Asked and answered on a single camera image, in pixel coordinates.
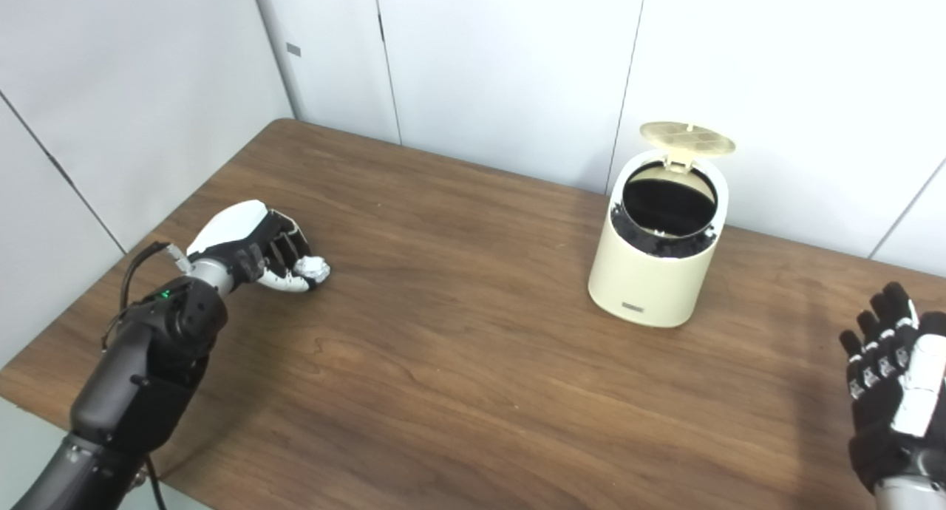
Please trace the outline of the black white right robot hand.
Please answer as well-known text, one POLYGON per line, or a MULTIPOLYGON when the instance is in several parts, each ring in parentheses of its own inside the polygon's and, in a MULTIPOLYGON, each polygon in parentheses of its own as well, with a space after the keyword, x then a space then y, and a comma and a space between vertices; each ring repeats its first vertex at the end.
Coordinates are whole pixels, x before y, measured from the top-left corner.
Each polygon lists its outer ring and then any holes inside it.
POLYGON ((858 331, 839 341, 847 356, 854 436, 852 469, 873 495, 895 477, 944 492, 944 314, 919 313, 898 282, 871 297, 858 331))

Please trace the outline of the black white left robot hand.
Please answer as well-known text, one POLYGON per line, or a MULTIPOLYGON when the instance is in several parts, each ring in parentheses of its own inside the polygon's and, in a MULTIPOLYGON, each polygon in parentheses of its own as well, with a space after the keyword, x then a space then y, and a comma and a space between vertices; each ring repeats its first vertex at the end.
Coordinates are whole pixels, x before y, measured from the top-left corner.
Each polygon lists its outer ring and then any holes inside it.
POLYGON ((291 217, 247 200, 220 211, 186 250, 190 277, 225 297, 240 285, 286 292, 311 292, 327 281, 331 267, 312 251, 291 217))

